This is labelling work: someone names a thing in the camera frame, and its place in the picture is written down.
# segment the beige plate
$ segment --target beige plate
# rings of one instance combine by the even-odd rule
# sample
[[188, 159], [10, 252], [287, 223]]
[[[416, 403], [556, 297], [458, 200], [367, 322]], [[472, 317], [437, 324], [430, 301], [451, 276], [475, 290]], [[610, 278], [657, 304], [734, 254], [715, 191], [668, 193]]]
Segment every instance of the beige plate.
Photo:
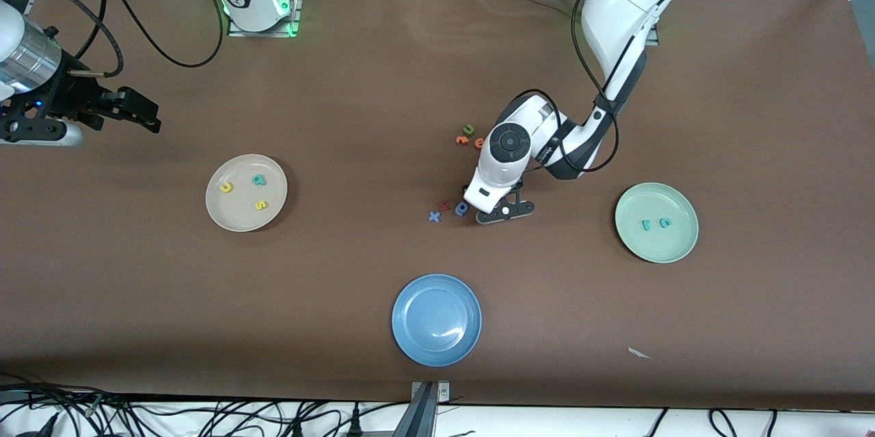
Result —
[[[265, 185], [255, 185], [252, 178], [265, 176]], [[230, 193], [221, 185], [229, 182]], [[206, 212], [219, 227], [232, 232], [250, 232], [271, 222], [282, 209], [288, 193], [285, 173], [272, 159], [263, 155], [241, 155], [228, 160], [213, 173], [206, 185]], [[265, 201], [265, 209], [256, 203]]]

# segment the table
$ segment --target table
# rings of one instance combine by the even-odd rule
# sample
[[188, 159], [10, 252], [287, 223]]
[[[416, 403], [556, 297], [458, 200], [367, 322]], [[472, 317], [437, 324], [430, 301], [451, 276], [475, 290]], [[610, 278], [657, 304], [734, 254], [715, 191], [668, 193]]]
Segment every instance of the table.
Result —
[[[207, 0], [129, 1], [172, 55], [212, 49]], [[528, 218], [428, 221], [476, 165], [462, 126], [485, 134], [527, 88], [587, 116], [571, 1], [306, 0], [299, 37], [227, 38], [185, 70], [110, 0], [127, 65], [104, 85], [153, 98], [161, 133], [107, 121], [76, 149], [2, 149], [3, 367], [138, 393], [391, 400], [448, 379], [470, 403], [871, 409], [875, 77], [847, 0], [675, 0], [615, 162], [528, 174]], [[64, 0], [32, 16], [72, 51], [90, 30]], [[105, 39], [85, 62], [113, 66]], [[243, 153], [278, 160], [290, 194], [232, 234], [203, 195]], [[696, 207], [678, 263], [615, 234], [644, 181]], [[484, 312], [445, 369], [390, 330], [431, 272]]]

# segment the paper scrap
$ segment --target paper scrap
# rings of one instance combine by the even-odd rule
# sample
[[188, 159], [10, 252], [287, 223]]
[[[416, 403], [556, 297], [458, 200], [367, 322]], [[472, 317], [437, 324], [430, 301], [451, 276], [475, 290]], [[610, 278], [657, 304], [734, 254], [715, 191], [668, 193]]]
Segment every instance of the paper scrap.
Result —
[[638, 358], [646, 358], [648, 360], [653, 360], [653, 358], [650, 358], [649, 356], [644, 355], [644, 353], [641, 353], [640, 351], [634, 349], [633, 347], [629, 347], [629, 353], [631, 353], [634, 356], [637, 356]]

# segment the plate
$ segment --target plate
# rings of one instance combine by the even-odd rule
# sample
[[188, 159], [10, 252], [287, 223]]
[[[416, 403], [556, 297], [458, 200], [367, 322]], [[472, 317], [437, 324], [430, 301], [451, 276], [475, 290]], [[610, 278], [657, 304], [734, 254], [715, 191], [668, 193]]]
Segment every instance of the plate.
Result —
[[398, 295], [392, 332], [414, 362], [446, 367], [471, 353], [481, 337], [481, 305], [473, 291], [449, 275], [426, 275]]
[[615, 211], [626, 247], [651, 263], [674, 263], [690, 254], [699, 237], [696, 210], [683, 194], [659, 182], [626, 190]]
[[[262, 176], [257, 185], [253, 178]], [[221, 186], [231, 184], [228, 193]], [[228, 160], [206, 185], [206, 212], [219, 227], [250, 232], [271, 222], [285, 204], [288, 182], [279, 163], [263, 155], [241, 155]], [[263, 201], [262, 209], [256, 204]]]

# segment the light green plate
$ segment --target light green plate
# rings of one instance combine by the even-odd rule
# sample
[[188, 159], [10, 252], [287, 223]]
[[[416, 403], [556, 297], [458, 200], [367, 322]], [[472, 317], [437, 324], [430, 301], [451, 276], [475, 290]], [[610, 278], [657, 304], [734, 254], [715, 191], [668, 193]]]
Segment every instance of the light green plate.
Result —
[[619, 198], [615, 222], [625, 246], [651, 263], [682, 259], [699, 237], [693, 205], [683, 194], [659, 182], [629, 188]]

